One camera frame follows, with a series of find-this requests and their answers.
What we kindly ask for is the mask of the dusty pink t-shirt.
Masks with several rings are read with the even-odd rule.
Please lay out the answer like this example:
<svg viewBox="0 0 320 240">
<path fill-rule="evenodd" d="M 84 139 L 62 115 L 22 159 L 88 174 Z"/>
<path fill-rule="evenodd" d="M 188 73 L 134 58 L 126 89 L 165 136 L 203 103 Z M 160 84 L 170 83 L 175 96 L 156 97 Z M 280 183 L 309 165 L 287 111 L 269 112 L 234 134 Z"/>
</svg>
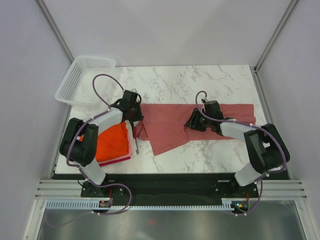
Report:
<svg viewBox="0 0 320 240">
<path fill-rule="evenodd" d="M 149 141 L 153 154 L 158 156 L 190 141 L 230 140 L 207 129 L 200 132 L 185 128 L 194 104 L 146 104 L 141 105 L 143 120 L 135 126 L 136 137 Z"/>
</svg>

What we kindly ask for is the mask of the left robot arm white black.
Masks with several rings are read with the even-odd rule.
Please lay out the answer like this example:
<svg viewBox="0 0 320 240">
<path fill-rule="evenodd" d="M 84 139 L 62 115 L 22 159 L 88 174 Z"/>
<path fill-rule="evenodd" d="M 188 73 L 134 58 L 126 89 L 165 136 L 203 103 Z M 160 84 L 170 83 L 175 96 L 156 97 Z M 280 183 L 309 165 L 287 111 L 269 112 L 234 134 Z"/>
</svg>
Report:
<svg viewBox="0 0 320 240">
<path fill-rule="evenodd" d="M 105 181 L 107 174 L 97 160 L 98 136 L 103 131 L 125 123 L 130 141 L 135 137 L 134 125 L 143 120 L 142 98 L 134 91 L 125 90 L 122 98 L 109 109 L 83 121 L 76 117 L 69 120 L 59 147 L 59 153 L 66 157 L 68 166 L 76 167 L 92 185 L 92 191 L 99 197 L 106 196 L 110 185 Z"/>
</svg>

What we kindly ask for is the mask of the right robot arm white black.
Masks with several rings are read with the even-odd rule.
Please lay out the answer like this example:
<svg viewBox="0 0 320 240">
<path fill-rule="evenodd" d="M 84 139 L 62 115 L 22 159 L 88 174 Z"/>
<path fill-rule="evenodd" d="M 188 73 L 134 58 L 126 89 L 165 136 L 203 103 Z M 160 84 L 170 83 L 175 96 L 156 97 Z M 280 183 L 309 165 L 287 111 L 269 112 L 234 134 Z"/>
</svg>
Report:
<svg viewBox="0 0 320 240">
<path fill-rule="evenodd" d="M 290 161 L 290 153 L 274 124 L 257 126 L 224 117 L 216 100 L 204 100 L 203 108 L 196 107 L 184 126 L 198 132 L 211 129 L 222 137 L 245 143 L 249 163 L 234 174 L 229 184 L 229 191 L 235 197 L 242 196 L 248 185 L 256 184 L 270 173 L 285 170 Z"/>
</svg>

